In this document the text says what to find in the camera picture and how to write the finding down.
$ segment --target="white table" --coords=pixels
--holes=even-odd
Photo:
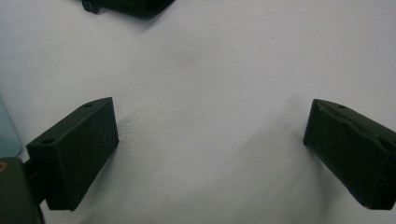
[[[0,2],[0,94],[25,146],[112,96],[116,153],[49,224],[393,223],[302,143],[314,98],[396,130],[396,1],[178,0],[151,21]],[[21,158],[26,161],[24,152]]]

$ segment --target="dark bracket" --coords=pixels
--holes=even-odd
[[[0,159],[0,223],[44,223],[39,205],[75,210],[117,147],[111,98],[82,105],[27,145],[30,160]]]
[[[339,104],[314,100],[307,145],[370,209],[389,210],[396,201],[396,133]]]
[[[152,18],[166,9],[175,0],[82,0],[88,12],[98,14],[100,7],[110,8],[140,18]]]

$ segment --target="light blue object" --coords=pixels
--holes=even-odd
[[[21,142],[11,119],[0,99],[0,158],[16,157],[21,151]]]

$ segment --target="black plastic part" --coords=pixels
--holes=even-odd
[[[389,210],[396,201],[396,133],[339,104],[314,100],[307,145],[363,206]]]
[[[99,7],[106,7],[136,17],[149,19],[164,9],[175,0],[82,0],[86,11],[97,14]]]
[[[47,178],[49,209],[75,210],[118,142],[113,102],[105,98],[82,105],[28,144],[32,166]]]
[[[17,158],[0,160],[0,223],[42,224],[39,206],[35,203],[28,177]]]

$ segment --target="screw hole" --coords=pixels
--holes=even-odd
[[[0,161],[0,172],[6,170],[7,163],[5,161]]]
[[[55,142],[55,138],[50,138],[50,139],[43,140],[41,143],[44,144],[44,145],[47,145],[47,144],[51,144],[53,142]]]

